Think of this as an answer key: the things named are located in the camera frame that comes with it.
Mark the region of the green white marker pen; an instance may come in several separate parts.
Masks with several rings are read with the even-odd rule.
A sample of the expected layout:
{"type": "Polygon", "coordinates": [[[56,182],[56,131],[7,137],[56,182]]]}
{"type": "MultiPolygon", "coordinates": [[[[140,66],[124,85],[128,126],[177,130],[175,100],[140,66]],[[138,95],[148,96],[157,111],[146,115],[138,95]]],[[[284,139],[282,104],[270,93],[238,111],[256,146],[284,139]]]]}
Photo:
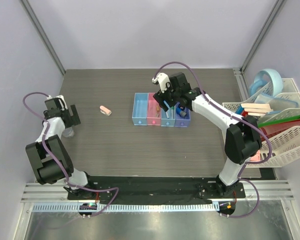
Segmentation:
{"type": "Polygon", "coordinates": [[[176,119],[176,113],[175,113],[175,107],[174,107],[174,106],[171,107],[171,118],[172,118],[173,120],[176,119]]]}

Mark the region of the blue white marker pen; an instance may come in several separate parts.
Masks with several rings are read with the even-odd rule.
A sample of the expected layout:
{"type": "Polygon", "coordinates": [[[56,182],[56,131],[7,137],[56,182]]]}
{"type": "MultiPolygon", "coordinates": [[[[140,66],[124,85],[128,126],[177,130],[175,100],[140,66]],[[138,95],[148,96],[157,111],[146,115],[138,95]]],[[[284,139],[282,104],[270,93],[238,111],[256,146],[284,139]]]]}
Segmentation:
{"type": "Polygon", "coordinates": [[[169,119],[170,118],[170,116],[169,116],[169,106],[167,105],[166,101],[163,102],[163,106],[164,106],[163,110],[165,112],[165,118],[169,119]]]}

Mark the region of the blue grey glue stick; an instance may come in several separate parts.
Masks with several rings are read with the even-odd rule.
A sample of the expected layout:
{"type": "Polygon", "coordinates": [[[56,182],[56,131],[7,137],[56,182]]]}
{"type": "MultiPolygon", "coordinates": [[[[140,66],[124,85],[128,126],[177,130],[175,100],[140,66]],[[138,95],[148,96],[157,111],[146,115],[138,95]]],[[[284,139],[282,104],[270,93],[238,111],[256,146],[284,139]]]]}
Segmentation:
{"type": "Polygon", "coordinates": [[[176,113],[183,119],[186,118],[188,115],[185,107],[177,107],[176,113]]]}

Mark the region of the clear jar of paper clips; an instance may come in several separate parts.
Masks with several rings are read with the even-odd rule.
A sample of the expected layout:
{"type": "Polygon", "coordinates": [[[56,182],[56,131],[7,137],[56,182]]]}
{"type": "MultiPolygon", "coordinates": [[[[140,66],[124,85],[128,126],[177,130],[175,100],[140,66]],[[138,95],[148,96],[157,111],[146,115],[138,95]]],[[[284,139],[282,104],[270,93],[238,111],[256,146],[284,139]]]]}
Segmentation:
{"type": "Polygon", "coordinates": [[[65,138],[71,138],[74,135],[75,135],[75,132],[72,127],[68,127],[62,132],[62,136],[65,138]]]}

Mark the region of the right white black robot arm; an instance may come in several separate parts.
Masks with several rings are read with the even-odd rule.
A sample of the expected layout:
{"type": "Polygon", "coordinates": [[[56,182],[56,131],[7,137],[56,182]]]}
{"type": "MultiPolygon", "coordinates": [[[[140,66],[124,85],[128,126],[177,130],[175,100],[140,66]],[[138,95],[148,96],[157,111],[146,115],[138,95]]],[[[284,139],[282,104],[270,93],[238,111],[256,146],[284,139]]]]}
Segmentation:
{"type": "Polygon", "coordinates": [[[153,97],[164,111],[175,105],[183,106],[208,119],[225,134],[226,161],[215,179],[215,190],[223,198],[231,195],[246,163],[262,146],[256,119],[235,114],[200,88],[191,88],[182,72],[173,75],[160,72],[151,81],[159,86],[153,97]]]}

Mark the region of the pink white mini stapler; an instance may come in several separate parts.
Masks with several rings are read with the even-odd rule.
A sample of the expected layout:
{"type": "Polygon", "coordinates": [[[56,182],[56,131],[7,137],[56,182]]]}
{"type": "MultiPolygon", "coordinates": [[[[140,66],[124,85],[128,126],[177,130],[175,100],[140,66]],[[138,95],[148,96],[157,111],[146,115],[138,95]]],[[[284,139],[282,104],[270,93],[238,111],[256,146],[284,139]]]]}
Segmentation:
{"type": "Polygon", "coordinates": [[[110,116],[112,114],[112,111],[110,109],[108,109],[107,107],[101,105],[99,107],[99,110],[102,114],[106,115],[106,116],[110,116]]]}

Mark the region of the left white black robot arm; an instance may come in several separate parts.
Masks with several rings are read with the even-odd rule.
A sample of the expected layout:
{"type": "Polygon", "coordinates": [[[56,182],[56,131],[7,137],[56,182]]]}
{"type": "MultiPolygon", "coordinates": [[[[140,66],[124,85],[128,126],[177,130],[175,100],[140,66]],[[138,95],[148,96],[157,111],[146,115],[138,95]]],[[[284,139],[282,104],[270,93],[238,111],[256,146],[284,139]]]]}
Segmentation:
{"type": "Polygon", "coordinates": [[[92,199],[97,188],[90,182],[90,176],[74,168],[70,155],[62,143],[62,136],[74,136],[73,126],[81,123],[76,106],[67,106],[63,95],[52,97],[43,92],[27,94],[23,105],[42,122],[42,131],[39,137],[25,147],[31,168],[38,183],[41,185],[55,184],[63,181],[64,188],[70,195],[92,199]],[[34,112],[26,103],[31,95],[46,97],[46,110],[43,115],[34,112]]]}

